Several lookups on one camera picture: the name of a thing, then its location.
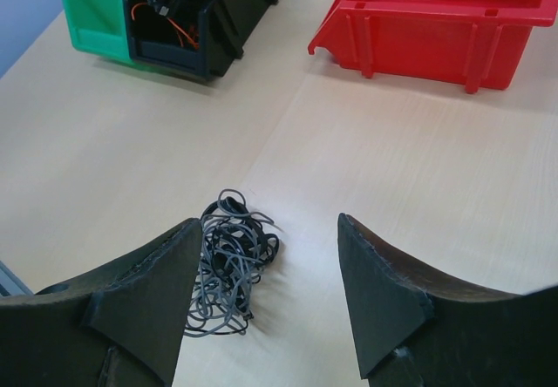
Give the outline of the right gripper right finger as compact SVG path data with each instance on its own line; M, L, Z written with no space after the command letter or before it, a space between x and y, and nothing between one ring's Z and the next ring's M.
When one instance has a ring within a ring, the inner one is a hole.
M518 295L442 272L348 214L338 258L371 386L554 386L557 290Z

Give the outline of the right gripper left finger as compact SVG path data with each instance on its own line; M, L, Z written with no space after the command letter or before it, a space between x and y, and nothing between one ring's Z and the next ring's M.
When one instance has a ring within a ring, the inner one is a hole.
M188 219L33 295L1 297L4 386L169 386L201 254Z

